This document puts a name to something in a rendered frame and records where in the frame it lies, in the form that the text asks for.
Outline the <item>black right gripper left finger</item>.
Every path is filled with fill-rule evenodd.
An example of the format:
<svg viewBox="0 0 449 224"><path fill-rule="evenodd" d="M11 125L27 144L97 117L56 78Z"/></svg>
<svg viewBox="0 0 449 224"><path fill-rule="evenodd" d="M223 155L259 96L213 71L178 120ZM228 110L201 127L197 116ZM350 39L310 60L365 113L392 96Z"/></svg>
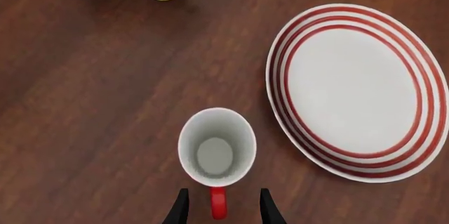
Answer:
<svg viewBox="0 0 449 224"><path fill-rule="evenodd" d="M162 224L187 224L189 215L189 191L182 188Z"/></svg>

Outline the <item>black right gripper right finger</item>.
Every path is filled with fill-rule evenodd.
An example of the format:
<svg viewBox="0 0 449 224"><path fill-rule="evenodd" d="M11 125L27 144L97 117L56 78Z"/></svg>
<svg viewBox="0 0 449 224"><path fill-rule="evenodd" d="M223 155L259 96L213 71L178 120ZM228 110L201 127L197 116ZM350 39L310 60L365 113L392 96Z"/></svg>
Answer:
<svg viewBox="0 0 449 224"><path fill-rule="evenodd" d="M260 215L262 224L287 224L267 188L260 190Z"/></svg>

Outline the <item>red mug with white inside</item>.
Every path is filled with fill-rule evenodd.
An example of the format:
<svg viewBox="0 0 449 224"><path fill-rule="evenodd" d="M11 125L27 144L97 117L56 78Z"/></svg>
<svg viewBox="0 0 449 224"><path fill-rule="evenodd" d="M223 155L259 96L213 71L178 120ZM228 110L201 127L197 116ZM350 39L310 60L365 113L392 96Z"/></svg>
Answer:
<svg viewBox="0 0 449 224"><path fill-rule="evenodd" d="M210 188L213 219L225 219L225 188L249 172L257 154L255 133L248 121L223 107L201 110L183 126L177 153L185 173Z"/></svg>

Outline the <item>white plate with red rings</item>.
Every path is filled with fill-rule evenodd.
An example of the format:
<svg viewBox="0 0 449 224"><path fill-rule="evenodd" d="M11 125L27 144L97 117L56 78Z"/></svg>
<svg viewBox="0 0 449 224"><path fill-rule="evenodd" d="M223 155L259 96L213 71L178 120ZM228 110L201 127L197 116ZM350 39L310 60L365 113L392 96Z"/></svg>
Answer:
<svg viewBox="0 0 449 224"><path fill-rule="evenodd" d="M324 4L295 16L270 48L265 77L290 141L346 179L414 176L449 133L449 86L434 55L373 8Z"/></svg>

